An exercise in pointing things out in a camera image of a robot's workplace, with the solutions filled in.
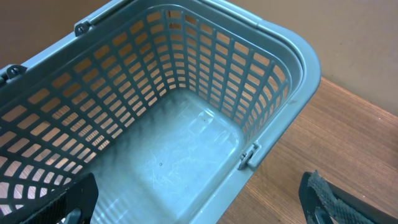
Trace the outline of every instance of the perforated basket wall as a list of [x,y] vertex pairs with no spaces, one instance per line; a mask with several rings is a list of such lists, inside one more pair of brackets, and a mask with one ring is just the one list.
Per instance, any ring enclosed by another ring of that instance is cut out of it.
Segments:
[[249,141],[289,93],[270,58],[182,7],[144,11],[1,108],[0,215],[69,183],[170,91],[195,92]]

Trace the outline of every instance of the laundry basket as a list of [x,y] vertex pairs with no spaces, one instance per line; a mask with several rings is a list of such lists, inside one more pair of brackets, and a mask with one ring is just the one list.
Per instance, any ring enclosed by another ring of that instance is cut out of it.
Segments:
[[92,223],[214,223],[320,64],[226,1],[111,1],[0,82],[0,216],[91,172]]

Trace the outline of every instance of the brown wall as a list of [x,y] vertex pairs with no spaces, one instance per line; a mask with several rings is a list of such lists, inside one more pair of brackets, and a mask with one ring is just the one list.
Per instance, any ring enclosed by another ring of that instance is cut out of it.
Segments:
[[[0,67],[22,63],[107,0],[3,0]],[[307,39],[323,76],[398,115],[398,1],[232,0]]]

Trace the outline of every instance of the empty basket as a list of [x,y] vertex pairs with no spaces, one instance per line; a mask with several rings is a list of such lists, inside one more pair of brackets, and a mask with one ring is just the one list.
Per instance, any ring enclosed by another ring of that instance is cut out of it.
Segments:
[[111,1],[2,70],[0,217],[92,172],[93,223],[214,223],[320,76],[306,41],[226,1]]

